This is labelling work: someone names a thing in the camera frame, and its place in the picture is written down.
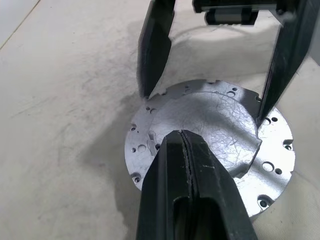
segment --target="machined metal part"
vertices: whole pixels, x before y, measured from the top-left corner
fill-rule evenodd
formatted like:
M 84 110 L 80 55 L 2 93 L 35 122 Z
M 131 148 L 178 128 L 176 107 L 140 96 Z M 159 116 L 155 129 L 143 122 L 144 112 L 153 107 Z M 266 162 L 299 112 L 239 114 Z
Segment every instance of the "machined metal part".
M 247 213 L 256 216 L 283 192 L 295 164 L 291 130 L 273 108 L 259 129 L 256 92 L 223 81 L 191 80 L 149 99 L 131 121 L 125 161 L 136 187 L 164 137 L 173 130 L 201 135 L 233 177 Z

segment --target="gray floor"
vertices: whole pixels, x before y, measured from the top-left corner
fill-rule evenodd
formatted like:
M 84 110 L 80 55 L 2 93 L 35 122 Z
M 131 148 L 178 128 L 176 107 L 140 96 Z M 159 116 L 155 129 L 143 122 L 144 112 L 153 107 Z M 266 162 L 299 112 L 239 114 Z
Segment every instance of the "gray floor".
M 137 41 L 149 1 L 41 0 L 0 51 L 0 233 L 6 240 L 132 240 L 140 192 L 124 139 L 141 101 Z M 261 92 L 278 22 L 204 28 L 178 2 L 158 90 L 194 78 Z M 319 66 L 298 71 L 278 104 L 296 165 L 255 222 L 261 240 L 319 239 Z

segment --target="raised metal surface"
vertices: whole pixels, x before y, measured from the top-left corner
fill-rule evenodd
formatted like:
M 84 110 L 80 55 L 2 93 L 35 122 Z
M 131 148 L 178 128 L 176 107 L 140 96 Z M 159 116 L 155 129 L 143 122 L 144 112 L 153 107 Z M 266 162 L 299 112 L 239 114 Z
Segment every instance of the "raised metal surface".
M 138 110 L 126 136 L 133 182 L 142 188 L 165 135 L 190 130 L 204 138 L 232 175 L 248 215 L 257 215 L 285 189 L 295 163 L 286 120 L 274 108 L 257 129 L 259 107 L 257 93 L 223 81 L 187 81 L 155 95 Z

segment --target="circular metal plate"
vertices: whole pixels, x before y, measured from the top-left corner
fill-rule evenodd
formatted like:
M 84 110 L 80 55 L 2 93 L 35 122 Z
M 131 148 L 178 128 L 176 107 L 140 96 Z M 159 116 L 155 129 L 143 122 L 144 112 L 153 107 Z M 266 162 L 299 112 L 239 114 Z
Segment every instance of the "circular metal plate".
M 136 113 L 125 140 L 125 161 L 141 190 L 163 138 L 173 130 L 201 135 L 233 177 L 248 215 L 268 208 L 294 169 L 290 128 L 274 108 L 259 129 L 258 94 L 223 82 L 192 80 L 171 86 Z

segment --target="metal disc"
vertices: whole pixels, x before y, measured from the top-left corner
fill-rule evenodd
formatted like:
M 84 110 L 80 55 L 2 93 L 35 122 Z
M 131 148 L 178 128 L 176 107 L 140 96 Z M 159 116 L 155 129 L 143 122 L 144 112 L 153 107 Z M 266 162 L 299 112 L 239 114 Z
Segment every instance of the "metal disc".
M 136 113 L 125 140 L 125 162 L 136 187 L 163 138 L 173 130 L 201 135 L 233 177 L 250 217 L 283 192 L 295 164 L 290 128 L 274 108 L 259 129 L 256 92 L 223 81 L 183 82 L 157 94 Z

